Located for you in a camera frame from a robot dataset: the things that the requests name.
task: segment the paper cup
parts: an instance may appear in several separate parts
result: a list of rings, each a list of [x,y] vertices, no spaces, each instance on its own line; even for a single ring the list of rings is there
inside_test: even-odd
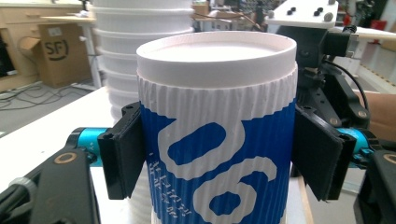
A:
[[[179,35],[137,50],[154,223],[279,223],[290,173],[296,43]]]

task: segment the white cup lid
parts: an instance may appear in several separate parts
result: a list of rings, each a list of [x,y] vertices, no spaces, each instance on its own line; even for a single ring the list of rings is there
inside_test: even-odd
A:
[[[163,85],[233,88],[282,78],[295,68],[296,43],[259,32],[205,32],[148,42],[137,73]]]

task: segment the black cable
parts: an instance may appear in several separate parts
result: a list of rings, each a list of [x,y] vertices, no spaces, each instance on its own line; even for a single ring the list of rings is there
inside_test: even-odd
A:
[[[34,107],[34,106],[37,106],[37,105],[48,105],[48,104],[55,103],[55,102],[61,100],[66,95],[73,94],[73,93],[77,94],[77,95],[80,95],[80,96],[84,96],[84,94],[78,93],[76,91],[70,91],[67,94],[63,94],[63,91],[66,91],[66,90],[71,89],[71,88],[74,88],[74,87],[71,87],[71,86],[65,87],[65,88],[62,88],[62,89],[58,90],[55,93],[52,92],[52,91],[45,91],[44,93],[42,93],[40,95],[37,95],[37,96],[33,96],[33,95],[29,94],[28,91],[39,91],[39,90],[42,90],[42,87],[40,87],[40,86],[29,87],[27,89],[24,89],[22,91],[18,91],[18,92],[15,92],[15,93],[13,91],[9,91],[9,92],[12,92],[14,94],[12,96],[8,96],[6,98],[0,99],[0,103],[4,103],[4,104],[7,103],[6,105],[0,106],[0,111],[26,109],[26,108],[31,108],[31,107]],[[33,102],[33,101],[30,101],[30,100],[22,99],[20,97],[20,95],[23,94],[23,93],[25,95],[31,97],[31,98],[40,98],[40,97],[43,97],[44,95],[49,93],[50,97],[44,99],[41,102]],[[28,105],[28,106],[24,106],[24,107],[5,108],[5,107],[11,105],[12,104],[12,100],[15,100],[15,99],[20,100],[20,101],[24,101],[24,102],[32,104],[32,105]]]
[[[330,64],[330,65],[332,65],[332,66],[334,66],[334,67],[337,67],[337,68],[341,69],[345,74],[347,74],[347,75],[352,79],[352,81],[353,81],[353,82],[356,84],[356,86],[358,87],[359,92],[361,93],[361,98],[363,99],[363,102],[364,102],[364,108],[366,108],[366,110],[370,112],[370,110],[369,110],[369,104],[368,104],[368,101],[367,101],[366,94],[364,93],[364,90],[363,90],[363,88],[361,87],[361,84],[358,82],[358,80],[356,80],[356,78],[354,78],[354,77],[352,76],[352,74],[350,74],[350,72],[348,72],[344,67],[342,67],[342,66],[340,66],[340,65],[338,65],[338,64],[336,64],[336,63],[332,63],[332,62],[330,62],[330,61],[328,61],[328,60],[323,60],[323,62],[328,63],[328,64]]]
[[[0,203],[0,221],[7,218],[7,213],[12,211],[20,202],[25,200],[28,196],[28,191],[25,187],[9,187],[12,193],[8,194],[7,197]]]
[[[10,186],[7,189],[5,189],[3,192],[0,193],[0,203],[3,203],[3,201],[5,201],[9,195],[11,195],[15,189],[17,188],[17,186]]]

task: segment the white table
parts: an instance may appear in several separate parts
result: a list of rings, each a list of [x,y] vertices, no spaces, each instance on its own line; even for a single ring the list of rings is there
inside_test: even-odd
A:
[[[24,176],[64,147],[79,127],[112,127],[107,89],[103,87],[56,110],[42,119],[0,138],[0,192],[16,177]],[[103,224],[133,223],[127,201],[110,201],[102,168],[91,168]],[[287,223],[313,223],[302,179],[290,180]]]

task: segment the screw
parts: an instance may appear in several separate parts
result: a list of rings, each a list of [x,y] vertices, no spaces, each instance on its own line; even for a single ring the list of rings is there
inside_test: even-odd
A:
[[[328,13],[326,13],[325,15],[324,15],[324,20],[325,21],[331,21],[332,20],[332,18],[334,17],[334,15],[331,13],[331,12],[328,12]]]
[[[57,158],[55,158],[54,162],[57,164],[65,164],[75,160],[76,157],[77,154],[74,152],[65,152],[64,154],[61,154]]]
[[[391,162],[391,163],[393,163],[393,164],[396,164],[396,155],[393,155],[393,154],[385,154],[385,155],[384,155],[384,159],[387,160],[387,161],[389,161],[389,162]]]
[[[338,119],[331,118],[331,119],[330,119],[330,124],[332,124],[332,125],[337,125],[337,124],[338,124]]]
[[[367,113],[364,112],[364,111],[359,111],[359,112],[358,112],[358,115],[359,115],[359,117],[361,117],[361,118],[367,118]]]
[[[275,12],[273,10],[268,11],[268,18],[272,19],[275,16]]]

